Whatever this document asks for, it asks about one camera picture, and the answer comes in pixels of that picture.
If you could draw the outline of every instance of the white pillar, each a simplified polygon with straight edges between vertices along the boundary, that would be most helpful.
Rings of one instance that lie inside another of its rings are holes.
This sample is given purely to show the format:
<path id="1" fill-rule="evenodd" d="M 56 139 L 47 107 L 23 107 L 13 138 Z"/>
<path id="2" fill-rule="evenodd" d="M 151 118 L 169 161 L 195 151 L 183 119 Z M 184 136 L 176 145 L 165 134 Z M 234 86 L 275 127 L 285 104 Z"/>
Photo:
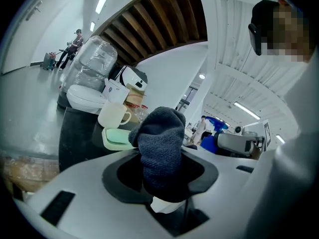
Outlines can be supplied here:
<path id="1" fill-rule="evenodd" d="M 186 125 L 189 123 L 191 118 L 194 116 L 199 105 L 201 104 L 201 102 L 204 100 L 207 93 L 209 92 L 210 87 L 214 81 L 213 75 L 214 75 L 213 72 L 209 72 L 206 75 L 205 80 L 203 80 L 203 82 L 201 83 L 196 95 L 194 96 L 193 100 L 190 102 L 189 106 L 187 107 L 186 111 L 184 112 L 184 116 L 186 118 Z"/>

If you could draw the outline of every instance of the blue machine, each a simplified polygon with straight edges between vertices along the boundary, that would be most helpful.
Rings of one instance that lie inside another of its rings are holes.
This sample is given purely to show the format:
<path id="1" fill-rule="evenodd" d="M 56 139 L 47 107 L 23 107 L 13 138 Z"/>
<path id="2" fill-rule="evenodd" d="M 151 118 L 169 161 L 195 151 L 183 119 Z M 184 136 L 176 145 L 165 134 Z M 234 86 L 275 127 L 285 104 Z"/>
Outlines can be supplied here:
<path id="1" fill-rule="evenodd" d="M 218 133 L 223 133 L 223 131 L 222 131 L 223 129 L 228 129 L 228 126 L 224 122 L 222 122 L 216 118 L 206 117 L 206 119 L 209 120 L 209 122 L 215 126 L 214 131 L 216 131 Z M 214 144 L 214 136 L 213 135 L 209 135 L 207 137 L 204 137 L 200 146 L 203 147 L 204 149 L 212 152 L 212 153 L 216 153 L 217 146 L 215 146 L 215 144 Z"/>

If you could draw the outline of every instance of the black table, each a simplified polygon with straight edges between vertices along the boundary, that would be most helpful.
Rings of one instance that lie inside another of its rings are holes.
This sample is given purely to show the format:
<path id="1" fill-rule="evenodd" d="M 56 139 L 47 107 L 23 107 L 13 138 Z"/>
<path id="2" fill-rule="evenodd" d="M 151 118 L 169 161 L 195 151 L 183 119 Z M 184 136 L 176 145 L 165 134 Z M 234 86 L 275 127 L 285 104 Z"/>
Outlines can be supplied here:
<path id="1" fill-rule="evenodd" d="M 119 128 L 132 130 L 136 126 L 128 122 Z M 98 115 L 66 108 L 59 142 L 60 172 L 77 163 L 117 152 L 104 147 L 102 130 Z"/>

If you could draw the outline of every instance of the white toilet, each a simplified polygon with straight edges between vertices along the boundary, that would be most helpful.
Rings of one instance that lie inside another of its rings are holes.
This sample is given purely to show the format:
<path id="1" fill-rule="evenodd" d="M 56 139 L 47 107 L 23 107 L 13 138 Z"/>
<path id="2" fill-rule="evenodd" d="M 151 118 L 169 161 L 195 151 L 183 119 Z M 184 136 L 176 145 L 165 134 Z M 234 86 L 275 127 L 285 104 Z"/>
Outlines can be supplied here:
<path id="1" fill-rule="evenodd" d="M 99 114 L 106 101 L 101 92 L 80 85 L 72 85 L 66 97 L 72 108 L 92 114 Z"/>

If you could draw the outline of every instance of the white mug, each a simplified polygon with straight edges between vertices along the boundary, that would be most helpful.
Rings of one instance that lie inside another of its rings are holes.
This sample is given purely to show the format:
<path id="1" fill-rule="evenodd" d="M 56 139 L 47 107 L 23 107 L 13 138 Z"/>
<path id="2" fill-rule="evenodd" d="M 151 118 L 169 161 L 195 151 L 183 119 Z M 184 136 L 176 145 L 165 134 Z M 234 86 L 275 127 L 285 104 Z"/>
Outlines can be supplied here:
<path id="1" fill-rule="evenodd" d="M 128 114 L 129 118 L 121 123 L 125 114 Z M 119 125 L 124 125 L 129 122 L 131 117 L 132 114 L 127 112 L 126 106 L 118 103 L 111 103 L 109 100 L 106 100 L 98 116 L 98 122 L 102 127 L 107 129 L 118 128 Z"/>

